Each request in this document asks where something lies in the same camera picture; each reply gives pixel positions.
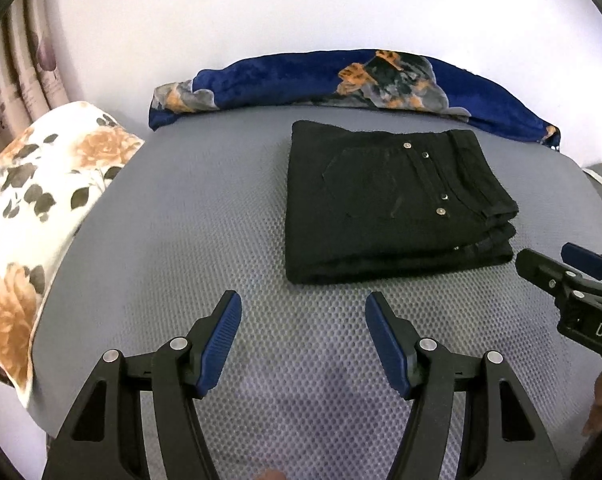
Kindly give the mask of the right hand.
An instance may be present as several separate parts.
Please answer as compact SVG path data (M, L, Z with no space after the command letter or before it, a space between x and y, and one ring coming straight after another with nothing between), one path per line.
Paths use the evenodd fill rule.
M598 436L602 431L602 372L594 385L594 400L590 407L586 423L582 429L583 437Z

